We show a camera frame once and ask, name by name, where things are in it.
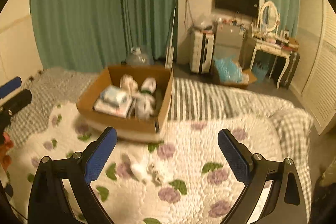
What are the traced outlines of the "clear water jug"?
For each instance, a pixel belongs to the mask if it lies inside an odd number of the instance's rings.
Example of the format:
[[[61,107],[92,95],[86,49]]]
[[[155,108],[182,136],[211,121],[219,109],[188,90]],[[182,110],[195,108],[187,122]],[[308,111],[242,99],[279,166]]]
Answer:
[[[142,46],[132,47],[125,61],[132,66],[154,64],[152,55]]]

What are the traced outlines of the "clear plastic bag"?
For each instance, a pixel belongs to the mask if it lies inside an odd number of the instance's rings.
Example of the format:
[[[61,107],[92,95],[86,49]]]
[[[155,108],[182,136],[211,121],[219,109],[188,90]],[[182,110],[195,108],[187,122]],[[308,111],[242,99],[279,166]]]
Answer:
[[[205,14],[202,14],[195,21],[195,26],[200,30],[212,30],[213,21],[209,16],[205,16]]]

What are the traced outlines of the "white fluffy cloth bundle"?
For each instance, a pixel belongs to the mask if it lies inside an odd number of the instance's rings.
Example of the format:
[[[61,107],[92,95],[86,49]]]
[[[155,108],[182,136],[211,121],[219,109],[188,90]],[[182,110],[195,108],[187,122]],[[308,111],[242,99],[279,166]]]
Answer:
[[[135,99],[134,113],[137,119],[148,120],[154,115],[155,98],[151,94],[136,93],[133,98]]]

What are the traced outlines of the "cream lace cloth bundle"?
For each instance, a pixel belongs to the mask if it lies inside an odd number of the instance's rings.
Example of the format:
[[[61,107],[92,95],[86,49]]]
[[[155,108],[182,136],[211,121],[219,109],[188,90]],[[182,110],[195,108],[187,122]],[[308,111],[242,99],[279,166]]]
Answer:
[[[120,79],[120,88],[130,95],[133,95],[138,91],[138,83],[131,75],[123,75]]]

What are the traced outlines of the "silver mini fridge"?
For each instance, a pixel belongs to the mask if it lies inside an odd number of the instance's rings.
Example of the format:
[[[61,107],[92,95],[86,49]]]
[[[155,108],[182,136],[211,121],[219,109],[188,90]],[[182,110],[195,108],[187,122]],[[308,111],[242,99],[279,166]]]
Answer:
[[[215,34],[214,54],[215,59],[230,57],[238,63],[243,46],[244,30],[238,26],[218,23]]]

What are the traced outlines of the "white black suitcase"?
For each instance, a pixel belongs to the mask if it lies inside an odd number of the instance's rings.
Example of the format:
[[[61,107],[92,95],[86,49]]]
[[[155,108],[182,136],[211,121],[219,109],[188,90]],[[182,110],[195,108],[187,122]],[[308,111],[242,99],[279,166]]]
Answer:
[[[190,47],[190,70],[197,74],[209,73],[213,59],[214,34],[193,31]]]

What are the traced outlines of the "white green sock bundle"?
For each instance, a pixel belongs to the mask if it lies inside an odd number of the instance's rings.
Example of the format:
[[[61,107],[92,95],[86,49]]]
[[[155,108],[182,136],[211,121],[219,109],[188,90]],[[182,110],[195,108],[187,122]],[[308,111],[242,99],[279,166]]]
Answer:
[[[141,85],[140,92],[144,94],[153,95],[157,88],[157,81],[153,77],[148,77]]]

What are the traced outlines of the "white dressing table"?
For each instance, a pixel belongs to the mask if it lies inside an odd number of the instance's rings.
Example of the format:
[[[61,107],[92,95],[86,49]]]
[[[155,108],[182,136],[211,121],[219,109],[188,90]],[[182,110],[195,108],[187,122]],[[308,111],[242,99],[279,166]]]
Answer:
[[[268,43],[262,39],[256,38],[255,36],[252,37],[252,39],[255,41],[255,47],[254,47],[251,62],[249,65],[250,71],[252,71],[253,69],[255,58],[256,58],[258,51],[274,56],[274,62],[272,64],[269,78],[271,78],[274,73],[274,68],[276,66],[278,59],[283,58],[285,59],[285,63],[277,79],[276,88],[279,89],[281,86],[284,88],[288,88],[294,77],[296,68],[298,66],[299,53],[296,51],[291,51],[289,49],[286,49],[285,46],[280,47],[279,45],[275,43]]]

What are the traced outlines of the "dark tissue paper box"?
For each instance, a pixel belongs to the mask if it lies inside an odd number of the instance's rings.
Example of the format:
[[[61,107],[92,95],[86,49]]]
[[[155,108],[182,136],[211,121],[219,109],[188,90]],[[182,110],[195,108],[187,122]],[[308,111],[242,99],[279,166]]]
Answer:
[[[133,98],[130,97],[125,104],[121,105],[119,108],[116,108],[98,98],[93,105],[93,110],[119,118],[126,118],[129,115],[132,103]]]

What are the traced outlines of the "white oval vanity mirror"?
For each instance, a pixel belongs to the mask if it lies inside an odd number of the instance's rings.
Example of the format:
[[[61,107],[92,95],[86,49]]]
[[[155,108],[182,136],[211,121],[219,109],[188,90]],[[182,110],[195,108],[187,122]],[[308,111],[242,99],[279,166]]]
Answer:
[[[260,32],[278,32],[280,25],[280,13],[272,1],[266,1],[259,10],[258,27]]]

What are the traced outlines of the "brown cardboard box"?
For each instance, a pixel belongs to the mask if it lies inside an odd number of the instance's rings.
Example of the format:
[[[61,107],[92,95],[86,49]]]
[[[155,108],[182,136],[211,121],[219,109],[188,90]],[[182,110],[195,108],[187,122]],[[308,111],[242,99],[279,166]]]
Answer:
[[[98,130],[113,127],[120,138],[158,143],[171,102],[173,71],[161,65],[106,67],[76,106]]]

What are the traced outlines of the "teal left curtain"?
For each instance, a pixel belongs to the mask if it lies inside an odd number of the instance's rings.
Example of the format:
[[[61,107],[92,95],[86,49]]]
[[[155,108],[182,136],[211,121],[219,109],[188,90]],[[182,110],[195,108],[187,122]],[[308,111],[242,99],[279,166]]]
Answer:
[[[177,0],[30,0],[44,68],[98,72],[142,46],[154,58],[177,44]]]

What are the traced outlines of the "light blue tissue pack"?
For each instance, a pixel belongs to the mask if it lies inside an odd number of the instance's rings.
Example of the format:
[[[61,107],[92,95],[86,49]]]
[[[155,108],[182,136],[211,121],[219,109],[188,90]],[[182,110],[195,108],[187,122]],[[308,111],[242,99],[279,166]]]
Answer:
[[[100,99],[113,107],[119,108],[129,100],[129,94],[126,91],[110,85],[106,87],[100,94]]]

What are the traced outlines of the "grey checked bed sheet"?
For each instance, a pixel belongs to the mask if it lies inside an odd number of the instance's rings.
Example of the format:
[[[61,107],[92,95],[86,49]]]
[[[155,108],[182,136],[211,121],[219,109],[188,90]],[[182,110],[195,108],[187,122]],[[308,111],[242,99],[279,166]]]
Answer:
[[[80,73],[52,68],[23,84],[32,93],[32,101],[12,119],[7,133],[14,151],[22,147],[36,130],[45,130],[52,110],[59,105],[76,102],[97,78],[96,73]],[[294,161],[302,186],[306,211],[311,211],[311,179],[309,170],[309,133],[312,117],[303,109],[281,98],[241,89],[204,84],[188,79],[173,79],[169,122],[208,122],[232,119],[242,115],[267,119],[274,127],[284,160]],[[80,118],[93,130],[80,114]]]

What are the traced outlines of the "white louvered wardrobe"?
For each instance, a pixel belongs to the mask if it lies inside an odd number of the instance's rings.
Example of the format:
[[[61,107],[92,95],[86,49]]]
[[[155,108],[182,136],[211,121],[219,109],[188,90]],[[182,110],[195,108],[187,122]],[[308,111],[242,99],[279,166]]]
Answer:
[[[335,11],[328,0],[300,0],[299,4],[300,60],[290,90],[323,135],[335,126]]]

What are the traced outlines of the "black wall television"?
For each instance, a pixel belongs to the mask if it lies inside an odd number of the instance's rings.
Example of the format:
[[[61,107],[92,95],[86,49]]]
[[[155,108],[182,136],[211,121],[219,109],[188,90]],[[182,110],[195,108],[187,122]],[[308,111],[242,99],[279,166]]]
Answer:
[[[215,8],[229,10],[256,19],[259,14],[259,3],[260,0],[215,0]]]

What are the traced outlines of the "box of blue bags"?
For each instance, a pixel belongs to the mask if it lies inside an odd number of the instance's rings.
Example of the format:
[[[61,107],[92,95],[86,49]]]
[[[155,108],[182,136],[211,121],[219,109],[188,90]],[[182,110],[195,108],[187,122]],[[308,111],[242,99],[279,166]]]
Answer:
[[[249,70],[242,70],[230,57],[214,59],[211,71],[213,83],[229,88],[247,89],[257,82],[256,76]]]

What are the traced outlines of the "orange white plush toy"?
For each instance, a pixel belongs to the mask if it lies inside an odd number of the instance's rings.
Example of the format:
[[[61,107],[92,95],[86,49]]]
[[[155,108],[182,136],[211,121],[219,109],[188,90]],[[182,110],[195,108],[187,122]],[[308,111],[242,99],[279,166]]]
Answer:
[[[8,133],[4,132],[3,137],[5,138],[3,144],[1,144],[1,167],[4,172],[7,172],[8,167],[12,163],[11,156],[7,153],[14,147],[14,142],[11,140]]]

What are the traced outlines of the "blue basket under table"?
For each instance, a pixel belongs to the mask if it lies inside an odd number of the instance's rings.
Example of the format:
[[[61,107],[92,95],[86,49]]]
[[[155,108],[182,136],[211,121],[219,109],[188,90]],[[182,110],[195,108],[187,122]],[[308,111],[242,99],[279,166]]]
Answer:
[[[268,65],[258,61],[253,65],[252,73],[257,78],[257,82],[261,83],[268,73]]]

